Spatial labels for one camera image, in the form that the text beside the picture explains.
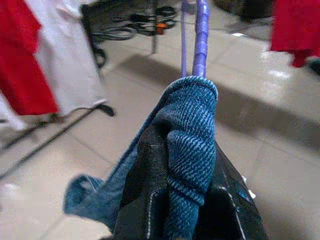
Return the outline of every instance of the blue denim fabric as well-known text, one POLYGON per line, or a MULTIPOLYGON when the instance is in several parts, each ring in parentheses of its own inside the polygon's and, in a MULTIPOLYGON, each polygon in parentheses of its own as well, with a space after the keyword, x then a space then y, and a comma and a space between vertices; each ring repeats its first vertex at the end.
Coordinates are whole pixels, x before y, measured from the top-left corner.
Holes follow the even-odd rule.
POLYGON ((102 222, 113 231, 126 177, 137 159, 139 138, 150 124, 165 124, 170 132, 169 216, 164 238, 191 239, 215 166, 217 99, 215 85, 203 77, 188 76, 173 82, 106 181, 85 174, 71 181, 64 212, 102 222))

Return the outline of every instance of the red clothing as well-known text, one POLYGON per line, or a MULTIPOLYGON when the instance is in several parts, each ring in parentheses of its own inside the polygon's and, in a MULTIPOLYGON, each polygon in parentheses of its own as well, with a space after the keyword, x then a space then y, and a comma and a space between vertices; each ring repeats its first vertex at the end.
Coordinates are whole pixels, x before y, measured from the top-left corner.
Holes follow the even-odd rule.
POLYGON ((320 57, 320 0, 276 1, 271 50, 293 54, 295 67, 320 57))
POLYGON ((0 0, 0 89, 19 115, 58 111, 33 56, 40 27, 23 0, 0 0))

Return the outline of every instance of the metal rack leg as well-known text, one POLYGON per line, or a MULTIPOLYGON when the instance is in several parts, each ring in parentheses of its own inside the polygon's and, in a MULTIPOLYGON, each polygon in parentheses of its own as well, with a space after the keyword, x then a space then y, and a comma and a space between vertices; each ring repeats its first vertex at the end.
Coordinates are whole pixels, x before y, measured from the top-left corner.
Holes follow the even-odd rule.
POLYGON ((105 105, 105 104, 100 104, 95 107, 96 109, 99 109, 100 111, 104 112, 105 114, 109 115, 110 117, 113 117, 115 115, 115 111, 112 107, 105 105))
POLYGON ((154 35, 152 37, 152 54, 155 54, 157 52, 157 24, 158 24, 158 19, 157 19, 157 7, 158 7, 158 0, 153 0, 152 2, 153 6, 153 16, 154 16, 154 35))

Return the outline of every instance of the floor tile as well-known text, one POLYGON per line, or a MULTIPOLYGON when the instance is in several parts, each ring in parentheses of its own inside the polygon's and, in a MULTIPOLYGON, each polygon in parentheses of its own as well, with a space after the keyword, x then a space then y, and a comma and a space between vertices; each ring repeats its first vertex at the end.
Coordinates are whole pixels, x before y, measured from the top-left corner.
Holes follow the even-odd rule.
POLYGON ((139 66, 134 61, 130 61, 135 55, 148 55, 150 50, 140 49, 139 46, 131 47, 122 43, 122 41, 105 41, 99 45, 106 55, 107 61, 104 67, 101 69, 102 74, 105 74, 115 68, 123 62, 131 62, 132 65, 139 66))
POLYGON ((213 1, 208 1, 210 7, 210 29, 226 29, 228 25, 235 24, 239 22, 239 17, 230 14, 222 10, 221 8, 215 6, 213 1))
POLYGON ((273 240, 315 240, 320 234, 320 168, 268 143, 248 179, 273 240))
POLYGON ((218 63, 244 73, 287 82, 295 69, 290 66, 290 55, 271 52, 268 42, 239 37, 219 59, 218 63))
MULTIPOLYGON (((187 55, 190 57, 188 59, 193 62, 194 58, 194 49, 195 49, 195 26, 192 24, 185 25, 185 38, 186 38, 186 49, 187 55)), ((171 48, 178 49, 181 52, 181 24, 176 23, 174 28, 168 29, 163 36, 159 36, 159 44, 168 46, 171 48)), ((232 36, 230 34, 224 33, 223 31, 218 30, 209 30, 209 37, 207 42, 207 61, 212 62, 218 56, 221 55, 226 49, 229 48, 234 41, 237 41, 239 38, 232 36)))
POLYGON ((170 83, 181 77, 180 54, 181 51, 160 44, 158 52, 153 55, 150 50, 132 49, 115 44, 114 48, 108 51, 109 62, 102 69, 102 75, 106 79, 106 75, 112 71, 161 93, 170 83), (118 52, 126 57, 120 59, 118 52))
POLYGON ((270 106, 276 112, 320 123, 320 81, 307 69, 294 69, 287 81, 278 81, 221 64, 208 64, 207 78, 217 85, 218 91, 232 92, 270 106))
POLYGON ((109 236, 108 228, 90 219, 66 216, 43 240, 98 240, 109 236))
POLYGON ((61 131, 53 124, 39 127, 16 144, 0 151, 0 176, 14 167, 23 157, 44 144, 48 139, 61 131))
POLYGON ((0 181, 2 239, 37 239, 63 213, 67 184, 76 175, 106 177, 111 164, 68 134, 0 181))
POLYGON ((65 129, 88 112, 89 109, 76 109, 67 116, 58 118, 53 124, 55 124, 60 129, 65 129))
POLYGON ((21 136, 24 131, 17 131, 10 125, 0 125, 0 152, 5 148, 12 140, 21 136))
POLYGON ((256 26, 253 23, 249 23, 248 24, 248 28, 244 29, 244 30, 240 30, 239 33, 244 34, 244 35, 249 36, 249 37, 254 38, 254 39, 270 41, 270 39, 272 37, 272 30, 273 30, 273 26, 272 26, 273 18, 270 18, 269 22, 267 22, 267 23, 268 24, 259 24, 259 25, 256 25, 256 26))
POLYGON ((216 141, 239 173, 247 177, 263 142, 220 122, 216 123, 216 141))
MULTIPOLYGON (((234 40, 232 37, 229 37, 230 35, 225 35, 219 31, 213 34, 215 35, 213 38, 210 38, 212 41, 209 42, 208 53, 208 58, 212 60, 225 51, 234 40)), ((167 43, 161 40, 162 37, 159 37, 156 54, 137 52, 114 67, 112 71, 133 81, 140 82, 154 91, 162 92, 170 83, 182 76, 181 47, 179 43, 178 46, 168 46, 170 45, 170 41, 178 41, 176 38, 180 38, 180 35, 170 34, 169 37, 164 36, 168 40, 167 43)), ((188 43, 190 47, 187 51, 186 63, 188 74, 191 74, 194 59, 194 40, 192 42, 188 41, 188 43)))
POLYGON ((95 111, 70 129, 82 142, 116 163, 160 98, 140 84, 110 72, 105 76, 114 117, 95 111))
POLYGON ((320 166, 320 123, 282 113, 277 116, 266 142, 320 166))
POLYGON ((219 93, 216 120, 230 129, 264 141, 273 127, 277 110, 220 83, 216 85, 219 93))
POLYGON ((151 42, 152 42, 152 36, 146 36, 143 34, 137 33, 133 38, 125 41, 112 41, 114 44, 120 44, 122 46, 127 46, 130 48, 135 48, 139 50, 144 50, 146 52, 151 53, 151 42))

